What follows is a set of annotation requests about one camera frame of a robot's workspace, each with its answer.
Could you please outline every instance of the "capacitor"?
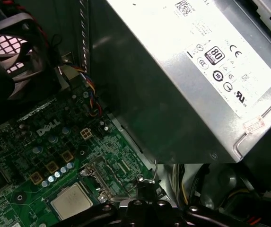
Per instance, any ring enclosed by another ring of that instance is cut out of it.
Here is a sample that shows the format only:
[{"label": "capacitor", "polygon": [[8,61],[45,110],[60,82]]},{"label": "capacitor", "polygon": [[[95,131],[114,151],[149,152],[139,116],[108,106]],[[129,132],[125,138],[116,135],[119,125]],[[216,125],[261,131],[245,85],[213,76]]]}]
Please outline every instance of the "capacitor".
[{"label": "capacitor", "polygon": [[50,183],[55,182],[55,180],[56,180],[56,178],[55,178],[55,176],[53,176],[53,175],[51,175],[51,176],[48,177],[48,181],[49,181]]},{"label": "capacitor", "polygon": [[69,162],[69,163],[67,163],[66,167],[68,169],[72,169],[74,167],[74,163],[73,162]]},{"label": "capacitor", "polygon": [[61,172],[60,172],[60,171],[56,171],[56,172],[54,173],[54,176],[55,176],[56,178],[60,178],[60,177],[61,177]]},{"label": "capacitor", "polygon": [[43,147],[41,147],[41,146],[36,146],[36,147],[32,148],[32,152],[35,154],[39,154],[42,151],[43,151]]},{"label": "capacitor", "polygon": [[62,132],[64,135],[68,135],[68,134],[71,132],[71,130],[70,130],[70,128],[68,128],[68,127],[63,127],[62,130],[61,130],[61,132]]},{"label": "capacitor", "polygon": [[64,166],[64,167],[61,168],[61,173],[62,174],[65,174],[67,172],[68,172],[68,168],[67,167]]},{"label": "capacitor", "polygon": [[48,141],[51,142],[51,143],[56,143],[59,139],[56,137],[56,136],[49,136],[48,137]]},{"label": "capacitor", "polygon": [[49,181],[42,181],[42,183],[41,183],[43,188],[48,187],[49,184],[50,184]]},{"label": "capacitor", "polygon": [[22,129],[22,130],[29,130],[30,126],[29,125],[25,125],[25,124],[20,124],[19,128]]},{"label": "capacitor", "polygon": [[32,136],[32,132],[31,131],[22,131],[21,135],[23,137],[31,137]]}]

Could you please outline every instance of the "wire bundle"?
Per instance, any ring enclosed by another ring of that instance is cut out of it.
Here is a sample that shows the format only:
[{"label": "wire bundle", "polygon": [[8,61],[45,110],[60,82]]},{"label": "wire bundle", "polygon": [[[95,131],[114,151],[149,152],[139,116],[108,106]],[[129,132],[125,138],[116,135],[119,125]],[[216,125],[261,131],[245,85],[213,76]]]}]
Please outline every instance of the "wire bundle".
[{"label": "wire bundle", "polygon": [[77,67],[77,66],[71,64],[70,62],[65,62],[64,64],[69,65],[72,68],[74,68],[76,71],[78,71],[82,75],[82,77],[86,80],[86,83],[90,87],[89,96],[90,96],[91,113],[89,113],[89,115],[91,117],[96,117],[97,115],[101,116],[103,114],[103,110],[102,110],[101,105],[96,100],[96,89],[95,89],[94,83],[91,80],[91,78],[88,76],[88,74],[82,68]]},{"label": "wire bundle", "polygon": [[175,194],[177,203],[181,207],[188,205],[188,198],[186,196],[186,191],[183,185],[184,173],[185,173],[184,164],[173,165],[170,183],[171,183],[172,190]]}]

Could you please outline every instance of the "ce mark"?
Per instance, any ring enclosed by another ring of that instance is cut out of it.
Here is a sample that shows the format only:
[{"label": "ce mark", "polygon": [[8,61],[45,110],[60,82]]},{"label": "ce mark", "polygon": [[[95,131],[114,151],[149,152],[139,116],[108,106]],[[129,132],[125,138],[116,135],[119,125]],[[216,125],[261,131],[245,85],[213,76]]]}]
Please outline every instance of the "ce mark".
[{"label": "ce mark", "polygon": [[230,51],[231,51],[231,52],[234,52],[234,51],[235,51],[234,54],[235,54],[235,57],[237,57],[237,58],[238,58],[239,55],[243,54],[243,53],[241,53],[240,51],[238,51],[238,50],[237,50],[237,46],[234,46],[234,45],[231,45],[231,46],[230,46]]}]

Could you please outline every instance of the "screw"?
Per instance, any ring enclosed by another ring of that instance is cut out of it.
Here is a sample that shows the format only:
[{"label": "screw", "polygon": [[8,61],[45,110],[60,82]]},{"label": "screw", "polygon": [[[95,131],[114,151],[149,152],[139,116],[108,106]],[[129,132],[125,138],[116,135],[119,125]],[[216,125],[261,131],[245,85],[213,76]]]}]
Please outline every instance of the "screw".
[{"label": "screw", "polygon": [[139,182],[144,181],[143,175],[142,175],[142,174],[138,174],[138,175],[137,175],[137,180],[138,180]]},{"label": "screw", "polygon": [[141,201],[139,201],[139,200],[136,200],[136,201],[134,201],[134,203],[133,203],[134,205],[141,205],[142,203],[141,203]]},{"label": "screw", "polygon": [[88,93],[87,91],[85,91],[85,92],[83,93],[83,97],[84,97],[84,98],[88,98],[88,97],[89,97],[89,93]]},{"label": "screw", "polygon": [[217,161],[218,160],[218,155],[216,153],[212,153],[210,154],[211,155],[211,158],[214,160],[214,161]]},{"label": "screw", "polygon": [[107,198],[105,196],[101,196],[99,199],[98,199],[101,203],[104,203],[107,201]]},{"label": "screw", "polygon": [[104,206],[104,207],[103,207],[103,211],[108,211],[108,210],[111,210],[111,207],[110,207],[110,206]]},{"label": "screw", "polygon": [[80,174],[81,176],[86,176],[86,175],[87,175],[87,171],[86,171],[86,170],[82,170],[79,174]]},{"label": "screw", "polygon": [[196,212],[196,211],[198,211],[198,208],[195,207],[195,206],[191,206],[191,207],[190,207],[190,210],[193,211],[193,212]]},{"label": "screw", "polygon": [[162,206],[165,206],[166,203],[165,201],[161,200],[161,201],[158,201],[157,204],[162,207]]}]

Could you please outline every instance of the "fan grille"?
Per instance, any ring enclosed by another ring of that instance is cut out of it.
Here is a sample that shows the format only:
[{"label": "fan grille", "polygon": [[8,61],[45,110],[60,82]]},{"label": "fan grille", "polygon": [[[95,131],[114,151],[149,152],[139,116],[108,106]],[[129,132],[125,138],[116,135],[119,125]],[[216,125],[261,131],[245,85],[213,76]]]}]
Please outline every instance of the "fan grille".
[{"label": "fan grille", "polygon": [[[8,35],[0,35],[0,54],[12,54],[12,53],[20,53],[21,44],[26,43],[26,40],[19,39],[16,37],[8,36]],[[23,63],[17,63],[7,70],[8,73],[12,73],[17,69],[20,69],[24,66]]]}]

